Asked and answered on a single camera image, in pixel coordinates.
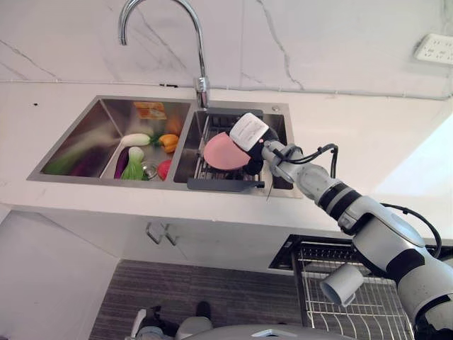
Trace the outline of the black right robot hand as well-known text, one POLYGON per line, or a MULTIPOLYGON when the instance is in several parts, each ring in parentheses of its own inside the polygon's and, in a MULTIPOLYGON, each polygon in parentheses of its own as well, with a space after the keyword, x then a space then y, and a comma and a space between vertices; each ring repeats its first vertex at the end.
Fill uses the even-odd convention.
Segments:
POLYGON ((279 141, 276 131, 252 113, 245 113, 240 117, 230 130, 229 137, 250 157, 243 170, 251 176, 259 174, 263 168, 264 159, 261 153, 264 142, 279 141))

